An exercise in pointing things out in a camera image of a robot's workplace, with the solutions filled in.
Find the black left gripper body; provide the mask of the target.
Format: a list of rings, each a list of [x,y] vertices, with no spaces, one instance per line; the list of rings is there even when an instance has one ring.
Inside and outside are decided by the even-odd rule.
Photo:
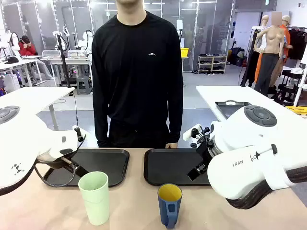
[[[78,163],[74,162],[72,159],[67,159],[65,157],[61,157],[60,159],[64,161],[73,170],[78,170],[79,168]]]

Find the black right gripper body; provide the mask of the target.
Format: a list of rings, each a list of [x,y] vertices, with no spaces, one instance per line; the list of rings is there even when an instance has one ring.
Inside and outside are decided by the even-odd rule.
[[[208,167],[210,161],[214,157],[212,148],[214,144],[212,141],[203,141],[196,149],[196,152],[201,156],[202,161],[196,166],[196,168]]]

